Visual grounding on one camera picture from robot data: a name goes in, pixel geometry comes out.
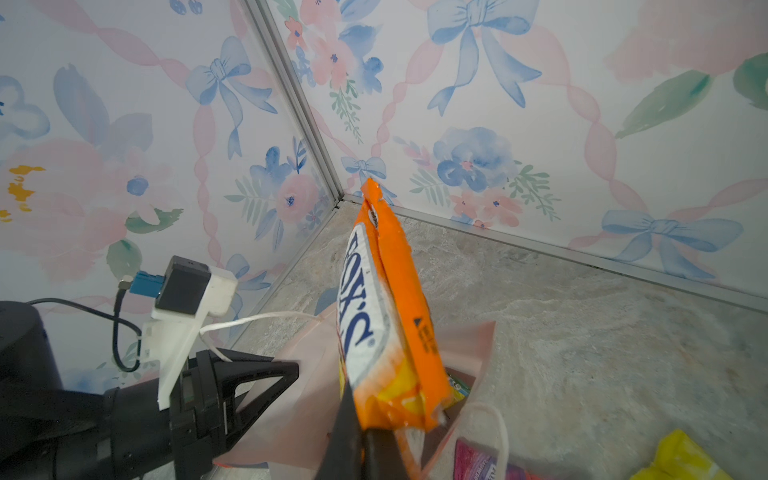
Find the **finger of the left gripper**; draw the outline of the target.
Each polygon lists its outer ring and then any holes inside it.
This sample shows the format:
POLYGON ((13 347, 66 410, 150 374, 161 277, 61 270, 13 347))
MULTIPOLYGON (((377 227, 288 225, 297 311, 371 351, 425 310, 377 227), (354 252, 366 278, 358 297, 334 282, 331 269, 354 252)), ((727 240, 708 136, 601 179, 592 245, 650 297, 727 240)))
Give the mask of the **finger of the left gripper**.
POLYGON ((256 421, 299 379, 296 361, 234 350, 231 360, 210 353, 209 370, 220 415, 220 444, 236 444, 256 421))

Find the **orange Fox's fruits candy bag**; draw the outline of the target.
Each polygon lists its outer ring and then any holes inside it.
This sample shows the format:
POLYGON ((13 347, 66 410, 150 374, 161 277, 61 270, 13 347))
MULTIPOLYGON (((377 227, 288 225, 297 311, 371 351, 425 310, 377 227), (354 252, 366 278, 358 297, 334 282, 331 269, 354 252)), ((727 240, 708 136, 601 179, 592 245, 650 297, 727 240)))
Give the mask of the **orange Fox's fruits candy bag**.
POLYGON ((403 228, 374 180, 349 236, 337 295, 345 379, 363 429, 441 421, 452 394, 403 228))

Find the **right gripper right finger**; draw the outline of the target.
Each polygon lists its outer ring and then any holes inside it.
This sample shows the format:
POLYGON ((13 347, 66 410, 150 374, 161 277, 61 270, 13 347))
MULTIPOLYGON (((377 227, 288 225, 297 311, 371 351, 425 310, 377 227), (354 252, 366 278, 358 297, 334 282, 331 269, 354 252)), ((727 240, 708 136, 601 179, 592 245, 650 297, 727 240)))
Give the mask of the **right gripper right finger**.
POLYGON ((368 429, 362 436, 363 480, 409 480, 395 432, 368 429))

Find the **green snack bag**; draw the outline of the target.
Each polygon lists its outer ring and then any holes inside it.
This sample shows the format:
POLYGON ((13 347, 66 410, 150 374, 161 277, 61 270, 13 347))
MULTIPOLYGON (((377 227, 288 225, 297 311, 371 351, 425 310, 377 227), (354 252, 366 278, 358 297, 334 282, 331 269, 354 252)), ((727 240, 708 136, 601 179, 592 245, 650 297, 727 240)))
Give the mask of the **green snack bag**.
POLYGON ((452 388, 452 403, 456 404, 466 399, 471 393, 471 388, 460 378, 452 373, 447 374, 449 384, 452 388))

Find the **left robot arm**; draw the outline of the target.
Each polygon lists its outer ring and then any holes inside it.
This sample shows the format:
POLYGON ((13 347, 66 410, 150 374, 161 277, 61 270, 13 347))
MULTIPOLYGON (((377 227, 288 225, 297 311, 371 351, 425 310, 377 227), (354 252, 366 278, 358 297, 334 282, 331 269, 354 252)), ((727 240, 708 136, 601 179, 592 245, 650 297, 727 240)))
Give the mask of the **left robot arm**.
POLYGON ((157 403, 150 380, 102 394, 64 389, 38 310, 1 304, 1 476, 135 479, 171 463, 200 479, 299 377, 295 362, 204 350, 157 403))

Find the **red paper gift bag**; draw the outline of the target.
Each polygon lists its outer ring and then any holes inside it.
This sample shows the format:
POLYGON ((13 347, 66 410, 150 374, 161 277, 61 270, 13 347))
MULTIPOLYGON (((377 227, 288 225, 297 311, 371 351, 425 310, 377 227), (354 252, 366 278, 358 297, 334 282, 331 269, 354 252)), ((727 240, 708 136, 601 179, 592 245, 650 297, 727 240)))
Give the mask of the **red paper gift bag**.
POLYGON ((310 320, 274 356, 295 362, 298 379, 275 400, 232 449, 215 464, 256 468, 262 464, 319 468, 331 439, 331 427, 350 387, 353 415, 365 430, 394 434, 397 451, 414 479, 427 475, 433 457, 450 434, 460 408, 449 376, 469 386, 486 373, 495 323, 439 328, 436 344, 444 372, 420 378, 405 343, 383 352, 347 341, 336 306, 310 320))

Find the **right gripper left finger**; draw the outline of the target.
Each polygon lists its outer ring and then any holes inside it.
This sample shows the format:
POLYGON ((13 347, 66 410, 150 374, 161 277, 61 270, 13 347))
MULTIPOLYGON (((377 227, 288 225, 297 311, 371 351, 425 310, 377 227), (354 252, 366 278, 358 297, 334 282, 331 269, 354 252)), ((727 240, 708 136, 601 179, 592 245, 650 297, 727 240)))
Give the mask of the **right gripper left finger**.
POLYGON ((363 479, 362 429, 351 387, 343 389, 330 440, 315 480, 363 479))

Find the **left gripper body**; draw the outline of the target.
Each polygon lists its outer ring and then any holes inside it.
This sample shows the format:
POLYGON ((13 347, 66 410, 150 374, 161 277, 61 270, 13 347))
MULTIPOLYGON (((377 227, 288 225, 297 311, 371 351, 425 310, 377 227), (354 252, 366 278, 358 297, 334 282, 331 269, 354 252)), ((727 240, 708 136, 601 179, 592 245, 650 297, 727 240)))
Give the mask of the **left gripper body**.
POLYGON ((57 437, 56 479, 137 479, 172 464, 178 479, 199 479, 240 437, 235 394, 240 364, 209 351, 192 359, 159 407, 156 380, 101 395, 68 392, 57 423, 77 428, 57 437))

